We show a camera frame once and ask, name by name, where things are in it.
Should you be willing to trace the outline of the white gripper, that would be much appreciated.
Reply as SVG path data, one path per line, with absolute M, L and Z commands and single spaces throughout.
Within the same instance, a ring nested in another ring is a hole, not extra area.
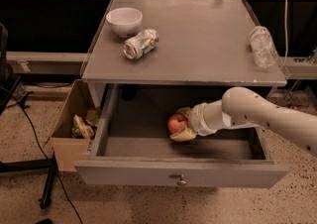
M 188 118 L 188 126 L 181 126 L 180 129 L 172 133 L 169 137 L 176 142 L 191 141 L 199 136 L 215 134 L 214 128 L 218 121 L 218 105 L 212 103 L 201 103 L 190 107 L 182 107 L 178 113 Z

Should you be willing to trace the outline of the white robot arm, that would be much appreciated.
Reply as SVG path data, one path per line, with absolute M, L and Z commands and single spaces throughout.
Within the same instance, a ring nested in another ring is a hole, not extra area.
M 317 156 L 317 117 L 273 104 L 245 87 L 232 87 L 211 103 L 178 109 L 170 116 L 170 138 L 185 142 L 219 130 L 263 126 Z

